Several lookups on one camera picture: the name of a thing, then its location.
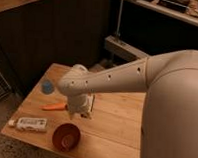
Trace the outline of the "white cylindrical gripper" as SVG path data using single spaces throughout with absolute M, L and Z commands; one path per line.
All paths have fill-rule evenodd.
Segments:
M 83 107 L 86 104 L 86 98 L 89 95 L 90 94 L 83 94 L 67 97 L 67 109 L 70 118 L 73 118 L 76 113 L 78 113 L 81 116 L 81 112 L 83 112 Z

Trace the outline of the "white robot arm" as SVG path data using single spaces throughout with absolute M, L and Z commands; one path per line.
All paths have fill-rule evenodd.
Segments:
M 198 51 L 173 51 L 101 72 L 76 64 L 58 82 L 70 113 L 91 93 L 146 94 L 140 158 L 198 158 Z

